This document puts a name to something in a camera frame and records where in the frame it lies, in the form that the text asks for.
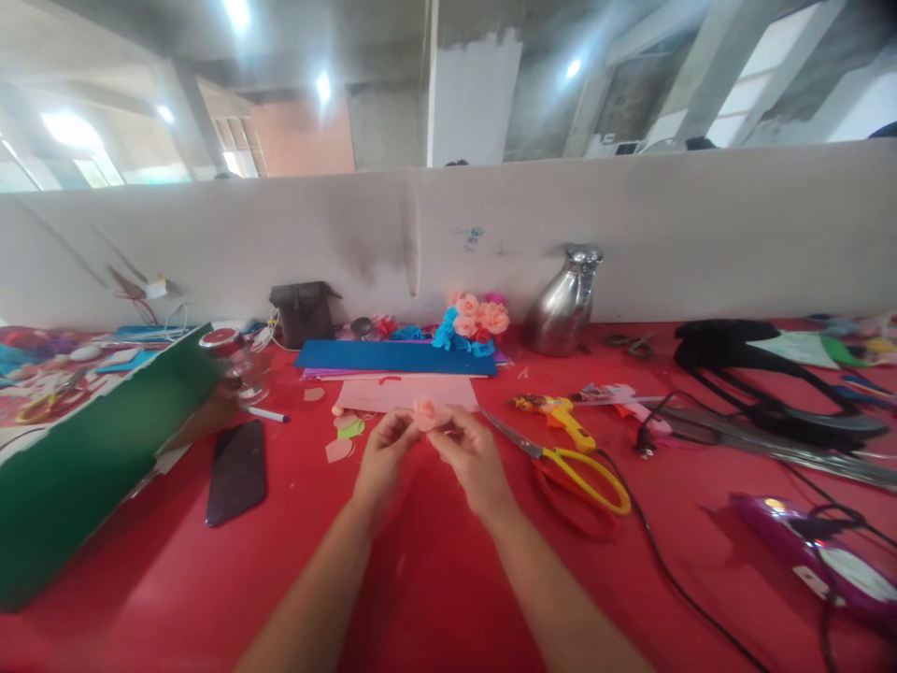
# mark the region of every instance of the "black bag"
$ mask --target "black bag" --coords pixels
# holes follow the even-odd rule
[[[309,339],[335,338],[328,299],[335,293],[325,282],[278,285],[271,288],[268,300],[280,311],[282,343],[288,349],[301,349]]]

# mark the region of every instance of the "hand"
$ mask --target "hand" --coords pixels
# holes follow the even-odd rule
[[[377,513],[399,479],[399,467],[408,450],[420,439],[411,409],[390,411],[371,433],[355,480],[352,500]]]
[[[517,512],[517,502],[507,485],[492,433],[467,409],[448,407],[451,409],[449,425],[460,432],[460,441],[438,430],[427,433],[427,437],[455,471],[470,509],[487,525]]]

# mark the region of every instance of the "smartphone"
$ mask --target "smartphone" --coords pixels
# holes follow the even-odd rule
[[[208,490],[206,525],[214,528],[264,500],[264,426],[250,421],[219,433]]]

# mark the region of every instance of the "green paper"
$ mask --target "green paper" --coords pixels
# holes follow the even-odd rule
[[[847,350],[847,346],[838,341],[833,336],[823,336],[822,346],[829,354],[829,357],[835,360],[839,365],[847,365],[853,367],[869,366],[863,360],[858,360],[853,353]]]
[[[358,419],[352,425],[342,428],[336,432],[336,436],[340,439],[352,439],[364,432],[364,421]]]

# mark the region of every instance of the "green board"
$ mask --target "green board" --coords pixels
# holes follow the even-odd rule
[[[218,365],[199,347],[209,329],[0,464],[0,611],[18,611],[50,583],[215,389]]]

